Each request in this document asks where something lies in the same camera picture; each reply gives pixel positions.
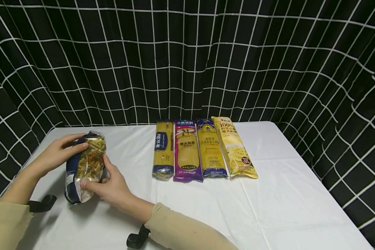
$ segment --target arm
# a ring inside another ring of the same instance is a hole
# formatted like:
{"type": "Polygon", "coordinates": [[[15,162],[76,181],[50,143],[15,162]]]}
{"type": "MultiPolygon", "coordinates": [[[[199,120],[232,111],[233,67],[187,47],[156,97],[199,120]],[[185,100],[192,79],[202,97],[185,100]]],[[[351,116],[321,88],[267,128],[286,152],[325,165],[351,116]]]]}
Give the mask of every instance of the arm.
{"type": "Polygon", "coordinates": [[[84,134],[73,134],[55,140],[29,166],[22,169],[0,200],[0,250],[15,249],[24,237],[32,219],[27,205],[37,182],[49,171],[62,165],[87,145],[64,149],[84,134]]]}
{"type": "Polygon", "coordinates": [[[100,195],[118,210],[138,219],[151,231],[151,239],[174,250],[237,250],[214,228],[172,211],[161,203],[154,205],[133,195],[118,168],[104,156],[110,174],[101,183],[82,182],[82,187],[100,195]]]}

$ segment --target black strap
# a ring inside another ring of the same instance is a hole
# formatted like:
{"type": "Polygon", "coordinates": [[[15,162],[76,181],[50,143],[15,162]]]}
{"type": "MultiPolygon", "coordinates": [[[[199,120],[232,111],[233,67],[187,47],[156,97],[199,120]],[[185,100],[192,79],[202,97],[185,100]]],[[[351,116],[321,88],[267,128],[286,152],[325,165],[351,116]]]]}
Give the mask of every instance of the black strap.
{"type": "Polygon", "coordinates": [[[129,248],[140,249],[148,239],[150,230],[144,227],[144,224],[140,227],[139,234],[130,234],[126,240],[126,245],[129,248]]]}
{"type": "Polygon", "coordinates": [[[28,202],[29,205],[29,211],[31,213],[42,213],[49,211],[54,203],[56,202],[57,197],[55,195],[46,195],[41,202],[30,200],[28,202]]]}

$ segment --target black curtain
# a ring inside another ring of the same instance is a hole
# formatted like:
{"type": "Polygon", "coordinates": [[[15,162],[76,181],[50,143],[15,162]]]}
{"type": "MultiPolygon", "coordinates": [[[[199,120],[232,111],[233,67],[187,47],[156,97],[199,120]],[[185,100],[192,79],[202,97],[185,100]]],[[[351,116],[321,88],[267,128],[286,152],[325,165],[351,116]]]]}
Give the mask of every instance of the black curtain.
{"type": "Polygon", "coordinates": [[[55,127],[209,116],[276,123],[375,247],[375,0],[0,0],[0,195],[55,127]]]}

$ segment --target plastic bag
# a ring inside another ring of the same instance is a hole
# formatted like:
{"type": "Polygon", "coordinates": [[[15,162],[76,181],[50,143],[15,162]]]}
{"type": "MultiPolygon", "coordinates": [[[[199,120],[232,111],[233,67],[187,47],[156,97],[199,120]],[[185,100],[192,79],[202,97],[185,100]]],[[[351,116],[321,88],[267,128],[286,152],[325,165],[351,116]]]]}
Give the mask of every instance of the plastic bag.
{"type": "Polygon", "coordinates": [[[87,142],[88,148],[67,161],[66,189],[64,195],[72,205],[90,200],[93,192],[81,187],[82,181],[99,182],[103,174],[103,155],[106,152],[106,140],[103,134],[90,131],[76,144],[87,142]]]}
{"type": "Polygon", "coordinates": [[[217,131],[210,119],[197,120],[197,137],[203,177],[228,177],[217,131]]]}
{"type": "Polygon", "coordinates": [[[175,121],[175,182],[203,182],[196,126],[192,120],[175,121]]]}
{"type": "Polygon", "coordinates": [[[231,119],[214,116],[212,119],[224,151],[230,176],[245,175],[257,179],[257,172],[231,119]]]}
{"type": "Polygon", "coordinates": [[[174,175],[174,122],[171,120],[157,121],[151,174],[162,181],[168,181],[174,175]]]}

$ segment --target table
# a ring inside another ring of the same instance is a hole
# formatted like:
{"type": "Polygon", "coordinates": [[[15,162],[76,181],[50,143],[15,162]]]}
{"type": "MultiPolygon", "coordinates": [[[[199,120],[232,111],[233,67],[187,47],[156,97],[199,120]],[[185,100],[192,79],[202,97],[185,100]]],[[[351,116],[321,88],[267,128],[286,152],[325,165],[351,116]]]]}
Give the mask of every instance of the table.
{"type": "MultiPolygon", "coordinates": [[[[155,125],[56,128],[29,162],[54,139],[93,129],[106,137],[107,155],[133,194],[216,228],[240,250],[372,249],[274,123],[235,126],[257,180],[207,178],[184,184],[153,179],[155,125]]],[[[53,194],[58,200],[49,212],[35,215],[18,249],[127,249],[128,235],[140,224],[99,197],[70,208],[64,185],[65,166],[40,180],[32,199],[53,194]]],[[[149,240],[144,249],[165,248],[149,240]]]]}

